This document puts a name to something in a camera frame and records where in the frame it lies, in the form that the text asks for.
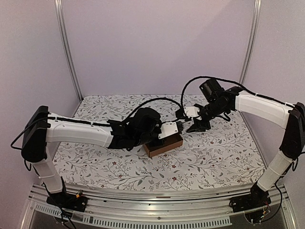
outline wall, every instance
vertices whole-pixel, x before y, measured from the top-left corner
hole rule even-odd
[[[35,181],[11,141],[39,105],[71,115],[78,104],[53,0],[0,1],[0,228],[15,229]]]
[[[282,101],[305,103],[305,2],[303,0],[262,1],[254,52],[245,86]],[[275,156],[284,131],[247,115],[268,162]],[[305,156],[297,170],[290,171],[285,186],[299,228],[305,228]]]
[[[198,75],[238,80],[253,9],[254,0],[63,1],[85,96],[179,94]]]

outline floral tablecloth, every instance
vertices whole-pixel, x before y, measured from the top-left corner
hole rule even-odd
[[[87,96],[75,118],[102,121],[122,120],[137,105],[155,97],[180,101],[179,95]],[[186,95],[185,105],[206,104],[201,95]],[[162,120],[173,120],[177,105],[168,101],[148,104]],[[149,158],[139,146],[128,152],[100,146],[62,142],[54,157],[60,176],[68,183],[141,191],[193,190],[255,182],[264,165],[249,131],[238,112],[231,121],[211,121],[204,133],[185,132],[183,146]]]

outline open box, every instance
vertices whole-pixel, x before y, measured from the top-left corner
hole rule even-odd
[[[149,157],[156,156],[158,154],[165,153],[169,150],[182,146],[183,138],[180,134],[174,134],[166,138],[162,146],[150,146],[150,144],[144,144],[143,147]]]

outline vent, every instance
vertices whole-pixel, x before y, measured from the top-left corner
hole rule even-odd
[[[61,211],[53,206],[47,206],[44,204],[37,203],[35,209],[39,212],[61,217]],[[209,229],[219,228],[224,226],[232,225],[230,217],[222,217],[217,219],[191,221],[191,222],[165,222],[165,223],[145,223],[145,222],[131,222],[131,221],[118,221],[102,219],[100,217],[93,217],[85,215],[80,223],[110,228],[110,229]]]

